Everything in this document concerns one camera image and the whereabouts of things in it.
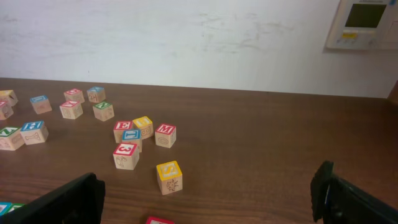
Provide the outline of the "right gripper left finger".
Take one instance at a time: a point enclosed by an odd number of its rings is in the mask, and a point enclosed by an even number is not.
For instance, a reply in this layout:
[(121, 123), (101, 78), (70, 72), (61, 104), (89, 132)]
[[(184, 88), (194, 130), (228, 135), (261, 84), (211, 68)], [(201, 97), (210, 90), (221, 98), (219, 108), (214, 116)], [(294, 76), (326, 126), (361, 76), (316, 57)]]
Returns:
[(100, 224), (105, 181), (87, 173), (1, 216), (1, 224)]

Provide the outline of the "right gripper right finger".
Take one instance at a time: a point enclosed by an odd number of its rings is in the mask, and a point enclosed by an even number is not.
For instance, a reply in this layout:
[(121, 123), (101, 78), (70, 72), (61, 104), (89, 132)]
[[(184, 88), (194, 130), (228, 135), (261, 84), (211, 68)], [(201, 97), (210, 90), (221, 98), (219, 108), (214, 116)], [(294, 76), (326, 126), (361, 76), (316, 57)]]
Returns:
[(324, 161), (310, 183), (313, 221), (324, 224), (397, 224), (397, 210), (333, 173)]

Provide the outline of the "green R block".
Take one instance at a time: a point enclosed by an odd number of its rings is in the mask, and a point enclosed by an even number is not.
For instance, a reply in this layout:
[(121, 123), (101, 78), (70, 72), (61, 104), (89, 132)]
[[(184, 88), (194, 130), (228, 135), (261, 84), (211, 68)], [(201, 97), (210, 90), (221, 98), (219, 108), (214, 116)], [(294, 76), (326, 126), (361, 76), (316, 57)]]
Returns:
[(20, 208), (20, 207), (22, 207), (22, 206), (24, 206), (24, 204), (22, 204), (22, 203), (13, 203), (11, 206), (10, 206), (10, 209), (7, 211), (8, 213), (9, 212), (12, 212), (13, 210), (16, 210), (16, 209), (18, 209), (18, 208)]

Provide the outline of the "blue P block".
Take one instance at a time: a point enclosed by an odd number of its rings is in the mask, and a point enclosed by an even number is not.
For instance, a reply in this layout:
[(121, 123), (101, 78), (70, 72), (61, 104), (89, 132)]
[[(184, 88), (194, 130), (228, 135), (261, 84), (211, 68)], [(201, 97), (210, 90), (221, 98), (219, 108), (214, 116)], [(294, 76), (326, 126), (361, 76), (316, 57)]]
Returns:
[(12, 207), (12, 202), (0, 202), (0, 216), (7, 213), (7, 211)]

